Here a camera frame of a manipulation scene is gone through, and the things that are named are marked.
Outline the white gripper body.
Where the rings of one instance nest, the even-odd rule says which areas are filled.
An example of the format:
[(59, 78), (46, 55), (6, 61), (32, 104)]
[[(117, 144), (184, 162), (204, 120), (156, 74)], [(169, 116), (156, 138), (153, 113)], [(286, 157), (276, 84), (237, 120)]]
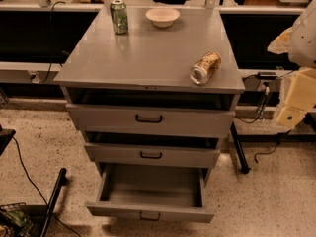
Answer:
[(301, 67), (291, 78), (287, 106), (309, 112), (316, 105), (316, 69)]

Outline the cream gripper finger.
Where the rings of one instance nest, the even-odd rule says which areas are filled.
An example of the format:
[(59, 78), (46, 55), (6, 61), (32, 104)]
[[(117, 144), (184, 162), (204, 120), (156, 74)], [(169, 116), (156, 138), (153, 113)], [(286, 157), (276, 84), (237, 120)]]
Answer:
[(306, 112), (294, 107), (281, 107), (276, 114), (276, 123), (281, 126), (295, 128), (304, 118)]

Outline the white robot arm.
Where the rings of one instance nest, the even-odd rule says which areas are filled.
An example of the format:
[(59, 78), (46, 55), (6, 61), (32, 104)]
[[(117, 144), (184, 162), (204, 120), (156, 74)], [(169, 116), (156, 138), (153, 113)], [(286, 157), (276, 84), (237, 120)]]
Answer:
[(290, 85), (276, 116), (278, 125), (297, 126), (316, 105), (316, 0), (268, 46), (268, 52), (287, 53), (299, 66), (290, 78)]

